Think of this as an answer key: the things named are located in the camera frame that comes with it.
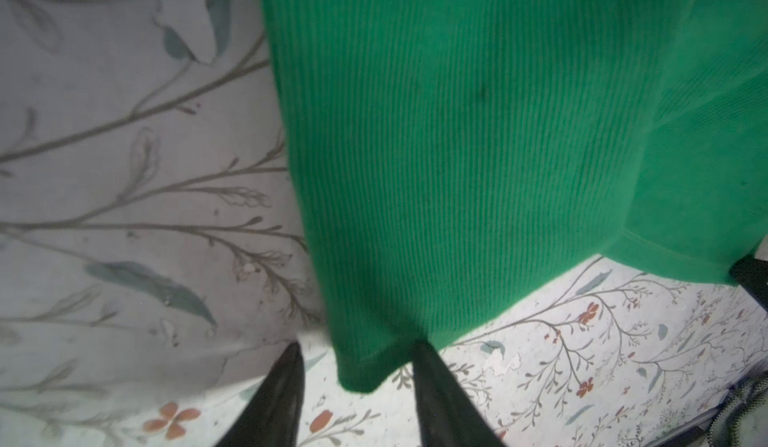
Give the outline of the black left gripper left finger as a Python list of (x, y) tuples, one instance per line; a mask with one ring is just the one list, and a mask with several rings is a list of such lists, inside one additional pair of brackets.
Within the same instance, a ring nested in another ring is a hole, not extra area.
[(294, 447), (305, 394), (305, 365), (298, 342), (286, 347), (257, 392), (216, 447)]

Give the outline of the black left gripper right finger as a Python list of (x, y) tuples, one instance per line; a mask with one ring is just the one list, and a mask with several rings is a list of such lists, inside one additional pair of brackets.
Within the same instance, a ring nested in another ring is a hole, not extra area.
[(430, 343), (416, 342), (411, 360), (422, 446), (504, 446)]

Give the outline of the green tank top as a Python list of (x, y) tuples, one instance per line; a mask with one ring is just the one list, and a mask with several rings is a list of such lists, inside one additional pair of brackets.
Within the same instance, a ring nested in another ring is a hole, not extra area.
[(262, 0), (340, 384), (586, 259), (720, 284), (767, 234), (767, 0)]

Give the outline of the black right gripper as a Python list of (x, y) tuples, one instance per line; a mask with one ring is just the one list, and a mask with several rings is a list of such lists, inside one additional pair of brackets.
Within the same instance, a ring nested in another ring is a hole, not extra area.
[(753, 256), (737, 261), (729, 270), (730, 277), (768, 311), (768, 262)]

